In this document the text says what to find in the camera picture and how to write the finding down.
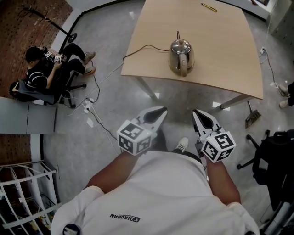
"hand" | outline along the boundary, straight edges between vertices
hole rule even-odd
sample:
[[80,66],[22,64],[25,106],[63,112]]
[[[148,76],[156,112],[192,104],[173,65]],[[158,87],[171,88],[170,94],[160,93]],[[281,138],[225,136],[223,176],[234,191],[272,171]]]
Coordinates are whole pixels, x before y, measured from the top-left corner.
[[56,63],[54,64],[54,69],[59,69],[59,68],[61,67],[61,65],[62,65],[61,61],[56,62]]

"shoe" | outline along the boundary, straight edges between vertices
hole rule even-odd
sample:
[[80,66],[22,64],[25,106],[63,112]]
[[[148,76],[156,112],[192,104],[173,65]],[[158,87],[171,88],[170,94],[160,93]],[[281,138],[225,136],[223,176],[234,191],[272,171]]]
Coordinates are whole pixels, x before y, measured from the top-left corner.
[[91,59],[93,59],[95,57],[95,55],[96,55],[96,52],[92,52],[92,53],[88,52],[88,53],[86,53],[86,57],[83,60],[83,63],[86,65],[87,63],[89,63],[89,61]]
[[95,71],[96,71],[96,68],[95,67],[86,68],[85,69],[85,73],[83,74],[83,76],[91,75],[91,74],[95,73]]
[[281,101],[279,104],[280,108],[287,108],[289,106],[289,101]]
[[280,91],[282,91],[285,95],[289,95],[289,91],[288,91],[288,89],[287,89],[286,87],[284,87],[283,85],[278,85],[277,87],[278,87],[278,89],[279,89]]
[[189,139],[187,137],[184,137],[179,141],[175,149],[179,149],[182,152],[184,152],[185,149],[188,147],[188,144],[189,144]]

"black chair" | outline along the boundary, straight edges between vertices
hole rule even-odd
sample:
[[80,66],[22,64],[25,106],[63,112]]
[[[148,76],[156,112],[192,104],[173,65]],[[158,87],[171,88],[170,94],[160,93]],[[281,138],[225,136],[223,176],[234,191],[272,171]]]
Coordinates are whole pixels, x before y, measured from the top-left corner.
[[68,80],[63,80],[63,84],[56,82],[52,89],[46,91],[36,90],[34,88],[30,88],[26,85],[24,80],[20,80],[18,82],[18,91],[12,92],[9,94],[14,98],[17,98],[19,101],[28,102],[33,100],[43,100],[44,105],[50,104],[53,105],[59,101],[60,104],[64,103],[64,99],[67,99],[71,108],[75,108],[76,105],[70,96],[69,91],[78,89],[78,88],[86,88],[87,84],[82,84],[79,86],[71,86],[71,83],[75,76],[78,76],[77,72],[73,72],[71,76],[68,75]]
[[[237,168],[242,169],[253,163],[253,177],[258,184],[267,186],[271,207],[275,211],[291,190],[289,185],[293,185],[294,140],[291,139],[294,138],[294,129],[269,135],[270,131],[267,130],[260,146],[251,135],[246,136],[256,147],[255,156],[244,165],[237,165]],[[268,163],[267,170],[260,168],[261,159]]]
[[86,88],[87,87],[87,84],[82,84],[82,85],[79,85],[79,86],[71,86],[75,76],[78,76],[77,72],[74,72],[72,74],[72,76],[70,77],[67,85],[63,89],[63,92],[59,95],[60,96],[59,103],[64,104],[64,99],[67,99],[68,102],[69,102],[69,106],[71,108],[75,108],[76,105],[73,104],[72,97],[70,96],[70,93],[68,91],[75,90],[75,89],[78,89],[78,88]]

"electrical outlet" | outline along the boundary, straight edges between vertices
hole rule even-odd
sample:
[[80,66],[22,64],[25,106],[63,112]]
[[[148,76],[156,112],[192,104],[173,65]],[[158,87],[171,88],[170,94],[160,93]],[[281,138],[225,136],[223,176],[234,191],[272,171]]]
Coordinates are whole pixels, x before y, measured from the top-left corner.
[[265,53],[266,49],[264,47],[261,48],[260,50],[260,54],[262,55],[263,53]]
[[83,104],[83,106],[84,106],[84,112],[85,113],[88,113],[89,111],[87,110],[87,109],[90,109],[91,107],[92,107],[92,103],[90,102],[89,100],[85,100],[84,101],[84,104]]

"gray floor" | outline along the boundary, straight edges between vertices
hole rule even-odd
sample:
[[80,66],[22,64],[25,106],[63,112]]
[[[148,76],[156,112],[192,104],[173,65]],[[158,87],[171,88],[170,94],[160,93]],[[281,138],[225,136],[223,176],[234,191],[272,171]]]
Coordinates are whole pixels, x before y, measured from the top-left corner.
[[[75,43],[84,51],[97,52],[93,62],[97,68],[98,82],[122,63],[143,4],[143,1],[129,1],[104,7],[83,16],[76,25],[74,32],[78,33],[78,37]],[[266,24],[252,15],[245,16],[259,51],[266,39]],[[284,85],[293,82],[293,53],[270,35],[266,49],[276,82]],[[251,167],[237,170],[236,165],[254,156],[255,149],[245,139],[246,134],[253,135],[260,143],[266,129],[274,133],[293,128],[294,114],[294,109],[281,110],[278,107],[283,98],[274,86],[267,61],[261,65],[261,69],[264,100],[252,100],[251,105],[258,109],[262,116],[248,129],[244,127],[244,120],[249,114],[247,103],[231,107],[230,111],[212,108],[213,101],[223,103],[237,96],[235,93],[201,85],[148,78],[146,82],[153,91],[160,93],[159,100],[153,101],[131,78],[120,76],[121,68],[101,83],[100,97],[94,108],[105,127],[115,134],[126,119],[132,119],[142,109],[166,106],[169,113],[163,124],[163,131],[168,149],[172,150],[181,137],[187,136],[190,140],[188,151],[194,153],[196,135],[191,123],[191,111],[201,109],[213,114],[219,123],[231,132],[237,144],[233,156],[225,160],[225,165],[240,191],[243,205],[260,224],[260,218],[270,203],[267,187],[255,182]],[[76,84],[82,82],[86,82],[88,86],[84,90],[73,92],[78,99],[83,99],[95,87],[93,77],[79,77],[75,81]],[[97,90],[89,95],[93,99],[96,96]],[[44,136],[45,158],[60,170],[57,187],[63,202],[78,194],[92,175],[116,157],[106,132],[96,123],[94,117],[84,114],[83,107],[72,113],[73,111],[65,106],[58,105],[56,134]],[[93,128],[87,124],[89,118],[94,123]],[[115,141],[111,141],[119,152]]]

